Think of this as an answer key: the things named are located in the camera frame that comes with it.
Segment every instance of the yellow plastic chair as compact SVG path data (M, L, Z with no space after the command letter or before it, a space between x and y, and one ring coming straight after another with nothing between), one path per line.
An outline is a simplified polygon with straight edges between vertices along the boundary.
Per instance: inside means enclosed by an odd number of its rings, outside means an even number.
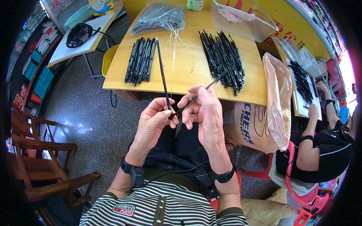
M112 60L114 58L115 53L117 52L118 45L112 46L103 56L103 64L102 64L102 75L106 77L109 66L111 66Z

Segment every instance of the clear acrylic box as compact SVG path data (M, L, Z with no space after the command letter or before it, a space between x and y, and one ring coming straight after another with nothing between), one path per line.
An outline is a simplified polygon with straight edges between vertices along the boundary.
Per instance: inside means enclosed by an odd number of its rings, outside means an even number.
M210 11L214 27L260 43L278 30L269 15L251 0L212 0Z

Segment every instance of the fan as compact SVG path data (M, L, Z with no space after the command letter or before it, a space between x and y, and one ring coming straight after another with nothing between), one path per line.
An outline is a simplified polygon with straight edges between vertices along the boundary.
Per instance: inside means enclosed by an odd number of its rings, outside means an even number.
M90 7L96 13L114 13L113 0L88 0Z

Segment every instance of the striped shirt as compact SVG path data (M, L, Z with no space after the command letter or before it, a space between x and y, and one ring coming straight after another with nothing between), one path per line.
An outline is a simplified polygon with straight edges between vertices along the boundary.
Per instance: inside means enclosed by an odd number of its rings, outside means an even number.
M170 182L153 181L134 188L122 199L112 193L100 197L80 219L80 225L173 226L248 225L240 208L228 208L216 216L208 200L198 192Z

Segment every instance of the hand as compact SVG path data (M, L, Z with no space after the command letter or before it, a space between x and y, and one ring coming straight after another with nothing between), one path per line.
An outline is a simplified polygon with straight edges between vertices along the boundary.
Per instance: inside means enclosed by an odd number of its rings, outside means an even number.
M190 94L183 96L177 106L186 106L192 96L198 95L196 101L183 110L182 122L187 129L192 129L192 123L198 122L200 143L208 154L218 154L226 151L222 107L213 87L208 90L205 87L200 84L191 87Z
M315 104L309 105L309 109L308 109L309 119L318 120L318 115L319 115L319 111L318 111L317 105L315 105Z
M319 81L316 85L316 87L320 90L322 90L323 92L326 92L328 91L328 88L327 86L322 82L322 81Z
M170 104L175 103L173 99L169 99L169 101ZM171 128L176 128L176 125L179 124L177 117L173 117L172 120L168 119L173 113L175 113L175 111L172 107L171 110L167 110L167 102L164 97L155 98L147 108L142 111L136 136L130 146L130 151L126 155L126 162L128 164L142 166L148 152L157 144L162 129L167 125L170 125Z

